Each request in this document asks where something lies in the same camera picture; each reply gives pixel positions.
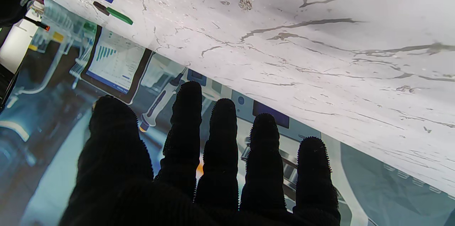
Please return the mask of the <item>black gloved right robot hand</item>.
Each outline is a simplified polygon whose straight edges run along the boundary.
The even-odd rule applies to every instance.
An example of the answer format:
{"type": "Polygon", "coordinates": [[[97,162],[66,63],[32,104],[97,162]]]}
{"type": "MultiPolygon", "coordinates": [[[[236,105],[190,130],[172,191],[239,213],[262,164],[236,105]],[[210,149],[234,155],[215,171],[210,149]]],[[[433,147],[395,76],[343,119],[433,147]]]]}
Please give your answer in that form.
{"type": "Polygon", "coordinates": [[[10,27],[24,18],[34,0],[0,0],[0,27],[10,27]]]}

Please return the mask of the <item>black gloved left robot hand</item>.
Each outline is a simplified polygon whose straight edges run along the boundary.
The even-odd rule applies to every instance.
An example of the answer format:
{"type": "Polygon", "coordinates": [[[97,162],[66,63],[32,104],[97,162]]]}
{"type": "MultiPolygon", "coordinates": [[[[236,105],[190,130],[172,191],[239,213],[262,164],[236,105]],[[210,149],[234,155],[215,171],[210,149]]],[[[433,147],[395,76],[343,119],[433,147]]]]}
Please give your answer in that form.
{"type": "Polygon", "coordinates": [[[157,176],[138,118],[106,95],[92,108],[90,137],[78,160],[75,187],[60,226],[339,226],[338,196],[327,149],[307,137],[298,150],[295,206],[283,192],[279,131],[272,114],[256,115],[250,132],[245,184],[239,195],[237,115],[232,100],[215,103],[209,140],[200,156],[202,88],[177,93],[157,176]]]}

